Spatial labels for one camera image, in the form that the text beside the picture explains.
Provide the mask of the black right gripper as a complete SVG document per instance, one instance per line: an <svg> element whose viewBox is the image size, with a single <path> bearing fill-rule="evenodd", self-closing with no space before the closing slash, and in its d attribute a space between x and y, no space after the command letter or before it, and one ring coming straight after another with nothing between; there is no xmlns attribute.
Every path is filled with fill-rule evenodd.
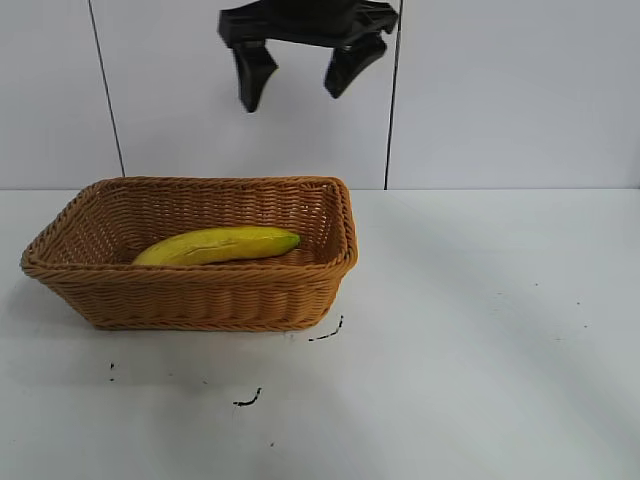
<svg viewBox="0 0 640 480"><path fill-rule="evenodd" d="M253 113L278 69L264 41L336 48L324 87L337 99L386 53L387 44L381 37L364 36L389 34L398 19L390 4L378 1L255 1L222 10L218 33L227 47L233 46L239 99Z"/></svg>

